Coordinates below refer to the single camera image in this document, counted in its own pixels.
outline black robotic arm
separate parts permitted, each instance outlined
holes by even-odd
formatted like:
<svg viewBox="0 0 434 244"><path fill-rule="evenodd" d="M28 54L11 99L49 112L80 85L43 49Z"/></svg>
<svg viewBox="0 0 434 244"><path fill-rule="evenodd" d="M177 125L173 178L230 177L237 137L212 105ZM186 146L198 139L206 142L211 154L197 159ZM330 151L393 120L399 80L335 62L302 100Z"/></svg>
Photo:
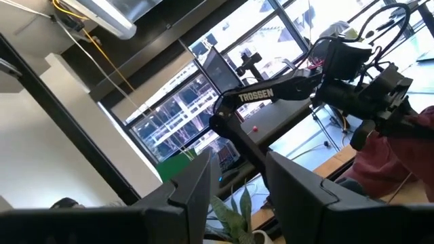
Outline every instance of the black robotic arm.
<svg viewBox="0 0 434 244"><path fill-rule="evenodd" d="M314 107L329 104L363 121L351 138L351 146L361 150L369 134L376 130L382 136L434 139L434 130L409 122L417 115L408 102L406 92L412 80L397 72L390 64L370 83L352 85L348 80L360 74L363 63L371 56L371 48L332 42L330 55L322 68L293 70L278 79L224 92L216 104L210 127L229 139L239 153L264 178L265 152L242 130L235 111L242 105L267 99L305 100L312 98Z"/></svg>

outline glass window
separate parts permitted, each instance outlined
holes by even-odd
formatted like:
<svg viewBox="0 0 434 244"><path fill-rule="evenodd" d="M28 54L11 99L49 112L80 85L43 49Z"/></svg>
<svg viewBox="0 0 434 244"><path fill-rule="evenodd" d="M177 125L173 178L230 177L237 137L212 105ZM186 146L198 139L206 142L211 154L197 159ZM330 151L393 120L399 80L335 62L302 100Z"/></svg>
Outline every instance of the glass window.
<svg viewBox="0 0 434 244"><path fill-rule="evenodd" d="M164 161L208 126L217 92L199 75L132 130L159 161Z"/></svg>
<svg viewBox="0 0 434 244"><path fill-rule="evenodd" d="M211 148L213 153L218 153L229 140L221 138L214 131L209 131L202 137L200 137L195 143L189 146L188 149L195 149L196 155L202 153L203 150Z"/></svg>
<svg viewBox="0 0 434 244"><path fill-rule="evenodd" d="M268 0L249 0L190 46L203 62L211 46L222 51L273 12Z"/></svg>
<svg viewBox="0 0 434 244"><path fill-rule="evenodd" d="M171 78L162 88L160 88L154 95L152 95L143 105L140 106L140 109L132 113L126 120L126 123L131 122L137 116L140 115L140 111L145 111L150 106L156 104L160 99L162 99L166 94L171 92L177 85L181 84L185 79L187 79L190 75L197 71L196 65L191 62L187 64L178 74L176 74L173 78Z"/></svg>
<svg viewBox="0 0 434 244"><path fill-rule="evenodd" d="M283 63L285 59L292 61L302 54L297 42L277 16L247 40L232 49L226 56L235 66L241 66L243 64L241 59L243 53L252 55L256 52L262 56L262 60L255 66L264 79L268 79L281 71L286 66ZM254 76L251 72L246 72L242 78L252 77ZM254 83L255 80L248 79L248 82Z"/></svg>
<svg viewBox="0 0 434 244"><path fill-rule="evenodd" d="M286 8L298 31L314 43L337 21L348 21L373 0L295 0Z"/></svg>
<svg viewBox="0 0 434 244"><path fill-rule="evenodd" d="M396 0L398 3L407 3L408 0ZM427 7L431 13L434 12L434 3L432 1L429 1L427 4ZM420 16L419 12L416 11L412 14L412 17L410 18L410 26L416 26L420 21L422 20L422 16Z"/></svg>

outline green leaf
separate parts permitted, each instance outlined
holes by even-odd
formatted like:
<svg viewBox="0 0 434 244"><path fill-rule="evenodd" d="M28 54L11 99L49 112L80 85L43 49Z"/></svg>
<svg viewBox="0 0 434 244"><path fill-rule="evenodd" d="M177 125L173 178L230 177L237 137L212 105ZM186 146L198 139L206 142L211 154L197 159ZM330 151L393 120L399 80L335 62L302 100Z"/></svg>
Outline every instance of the green leaf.
<svg viewBox="0 0 434 244"><path fill-rule="evenodd" d="M239 200L239 208L241 209L241 215L247 223L247 232L252 231L252 199L250 198L247 185L244 186L244 192Z"/></svg>
<svg viewBox="0 0 434 244"><path fill-rule="evenodd" d="M224 229L229 232L232 238L238 239L247 225L243 216L229 209L218 197L213 196L210 203Z"/></svg>
<svg viewBox="0 0 434 244"><path fill-rule="evenodd" d="M205 224L205 234L217 235L222 239L224 239L225 241L229 241L229 242L233 241L233 239L231 238L231 236L227 231L225 231L224 229L210 226L209 224Z"/></svg>
<svg viewBox="0 0 434 244"><path fill-rule="evenodd" d="M216 217L218 221L220 221L220 223L222 224L224 230L230 232L231 228L228 225L227 219L228 219L228 211L232 211L232 210L230 210L226 206L226 204L224 204L223 201L216 196L211 197L210 203L212 206L212 210L216 214Z"/></svg>
<svg viewBox="0 0 434 244"><path fill-rule="evenodd" d="M233 198L233 185L231 187L231 205L232 205L232 210L236 213L239 213L237 203L235 202L235 199Z"/></svg>
<svg viewBox="0 0 434 244"><path fill-rule="evenodd" d="M255 238L254 238L253 233L251 233L251 232L244 232L238 238L238 243L239 244L255 244Z"/></svg>
<svg viewBox="0 0 434 244"><path fill-rule="evenodd" d="M247 223L245 222L243 216L234 211L229 212L227 224L230 228L231 237L238 239L240 235L244 232Z"/></svg>

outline black monitor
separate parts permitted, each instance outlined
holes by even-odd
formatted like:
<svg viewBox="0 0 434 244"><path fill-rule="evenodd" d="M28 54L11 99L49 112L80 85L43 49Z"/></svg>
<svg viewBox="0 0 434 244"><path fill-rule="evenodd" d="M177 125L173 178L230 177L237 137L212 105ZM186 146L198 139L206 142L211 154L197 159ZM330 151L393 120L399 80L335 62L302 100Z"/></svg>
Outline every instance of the black monitor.
<svg viewBox="0 0 434 244"><path fill-rule="evenodd" d="M212 47L208 53L203 63L203 69L220 93L242 86L241 80L235 71L215 47Z"/></svg>

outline light fixture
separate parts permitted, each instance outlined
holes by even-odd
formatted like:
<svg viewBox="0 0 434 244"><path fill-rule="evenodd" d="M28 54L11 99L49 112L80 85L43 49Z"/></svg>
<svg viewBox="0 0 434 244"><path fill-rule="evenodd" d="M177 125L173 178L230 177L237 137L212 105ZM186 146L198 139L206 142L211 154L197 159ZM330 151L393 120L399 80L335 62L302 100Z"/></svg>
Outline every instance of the light fixture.
<svg viewBox="0 0 434 244"><path fill-rule="evenodd" d="M127 40L136 34L136 25L107 0L61 0L95 21L118 38Z"/></svg>

